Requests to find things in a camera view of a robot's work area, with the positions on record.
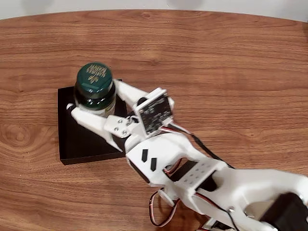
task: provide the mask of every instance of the white robotic arm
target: white robotic arm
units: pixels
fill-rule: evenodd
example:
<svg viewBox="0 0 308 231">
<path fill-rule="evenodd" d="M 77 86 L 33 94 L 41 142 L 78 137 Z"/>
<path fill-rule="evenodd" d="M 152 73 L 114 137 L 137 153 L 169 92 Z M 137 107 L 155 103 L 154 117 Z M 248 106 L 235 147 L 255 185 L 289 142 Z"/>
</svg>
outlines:
<svg viewBox="0 0 308 231">
<path fill-rule="evenodd" d="M 104 118 L 68 105 L 72 117 L 124 151 L 128 164 L 150 186 L 164 188 L 158 194 L 173 208 L 181 200 L 211 217 L 200 230 L 308 231 L 306 176 L 233 169 L 208 158 L 185 134 L 166 128 L 173 122 L 174 105 L 166 90 L 146 93 L 121 81 L 115 83 L 118 96 L 135 115 Z M 181 127 L 177 131 L 190 134 Z M 188 161 L 178 168 L 183 158 Z"/>
</svg>

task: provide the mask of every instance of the wooden table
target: wooden table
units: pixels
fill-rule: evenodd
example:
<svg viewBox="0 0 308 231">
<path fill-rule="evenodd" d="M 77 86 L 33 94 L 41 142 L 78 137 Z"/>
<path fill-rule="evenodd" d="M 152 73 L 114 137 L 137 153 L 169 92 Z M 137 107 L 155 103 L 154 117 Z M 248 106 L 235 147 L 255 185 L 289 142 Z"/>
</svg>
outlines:
<svg viewBox="0 0 308 231">
<path fill-rule="evenodd" d="M 308 25 L 186 11 L 59 13 L 0 21 L 0 230 L 193 231 L 148 218 L 150 188 L 124 158 L 59 161 L 57 89 L 91 61 L 168 89 L 176 121 L 238 168 L 308 175 Z"/>
</svg>

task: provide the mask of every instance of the black square base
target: black square base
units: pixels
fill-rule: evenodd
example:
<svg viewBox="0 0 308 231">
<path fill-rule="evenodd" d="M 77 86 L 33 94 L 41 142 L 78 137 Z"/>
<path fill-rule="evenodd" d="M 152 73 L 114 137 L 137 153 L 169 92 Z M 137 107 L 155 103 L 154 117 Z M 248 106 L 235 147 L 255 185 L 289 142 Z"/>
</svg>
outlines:
<svg viewBox="0 0 308 231">
<path fill-rule="evenodd" d="M 102 137 L 79 125 L 66 110 L 68 103 L 75 103 L 74 87 L 58 89 L 59 154 L 64 165 L 86 163 L 125 157 Z M 126 103 L 118 96 L 115 115 L 127 116 Z"/>
</svg>

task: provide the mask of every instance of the jar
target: jar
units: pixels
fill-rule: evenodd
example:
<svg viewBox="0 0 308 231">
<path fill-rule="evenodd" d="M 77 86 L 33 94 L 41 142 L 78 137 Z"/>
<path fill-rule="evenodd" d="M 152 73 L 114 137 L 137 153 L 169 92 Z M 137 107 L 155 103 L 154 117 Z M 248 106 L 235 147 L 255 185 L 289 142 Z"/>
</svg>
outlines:
<svg viewBox="0 0 308 231">
<path fill-rule="evenodd" d="M 102 63 L 89 63 L 78 74 L 74 87 L 75 103 L 83 110 L 108 117 L 115 112 L 116 86 L 111 70 Z"/>
</svg>

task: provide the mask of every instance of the bolt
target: bolt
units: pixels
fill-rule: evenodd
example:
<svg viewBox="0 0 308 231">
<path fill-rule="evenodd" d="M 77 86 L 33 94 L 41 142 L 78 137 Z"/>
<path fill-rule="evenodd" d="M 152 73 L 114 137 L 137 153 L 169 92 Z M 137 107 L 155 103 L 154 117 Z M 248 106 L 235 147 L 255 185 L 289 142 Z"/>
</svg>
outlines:
<svg viewBox="0 0 308 231">
<path fill-rule="evenodd" d="M 235 211 L 235 208 L 233 206 L 229 207 L 228 208 L 228 212 L 229 213 L 233 213 Z"/>
</svg>

